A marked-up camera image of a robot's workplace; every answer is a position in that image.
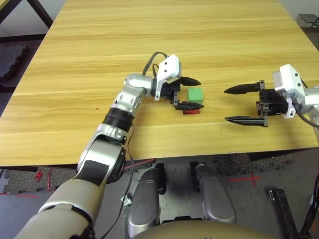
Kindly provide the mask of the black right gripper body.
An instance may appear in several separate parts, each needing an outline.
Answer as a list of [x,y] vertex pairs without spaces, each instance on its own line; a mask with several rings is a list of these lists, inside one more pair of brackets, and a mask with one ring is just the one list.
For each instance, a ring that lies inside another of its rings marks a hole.
[[288,103],[274,89],[261,89],[259,100],[256,102],[258,116],[285,115],[288,111]]

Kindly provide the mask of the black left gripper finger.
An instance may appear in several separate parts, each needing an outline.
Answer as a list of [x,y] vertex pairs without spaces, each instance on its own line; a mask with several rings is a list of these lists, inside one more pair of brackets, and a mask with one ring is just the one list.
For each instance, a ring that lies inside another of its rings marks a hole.
[[178,80],[179,84],[182,84],[183,86],[198,86],[201,85],[201,83],[190,77],[180,77]]
[[186,111],[186,110],[197,110],[203,108],[204,105],[193,102],[178,102],[175,106],[176,110]]

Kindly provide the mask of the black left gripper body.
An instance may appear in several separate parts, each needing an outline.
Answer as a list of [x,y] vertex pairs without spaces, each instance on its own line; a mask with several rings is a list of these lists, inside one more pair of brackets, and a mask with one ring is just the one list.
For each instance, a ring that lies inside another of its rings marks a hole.
[[169,100],[171,104],[178,105],[177,94],[180,91],[179,83],[164,83],[161,88],[160,96]]

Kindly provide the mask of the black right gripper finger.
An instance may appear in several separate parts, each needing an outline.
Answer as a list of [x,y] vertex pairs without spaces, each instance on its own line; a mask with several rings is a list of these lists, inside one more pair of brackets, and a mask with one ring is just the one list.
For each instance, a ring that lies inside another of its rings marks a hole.
[[268,120],[266,118],[253,118],[249,116],[234,116],[234,117],[226,117],[226,121],[246,125],[246,126],[261,126],[268,127]]
[[225,94],[246,94],[252,92],[258,92],[262,89],[263,83],[256,82],[252,84],[241,84],[234,87],[230,87],[224,91]]

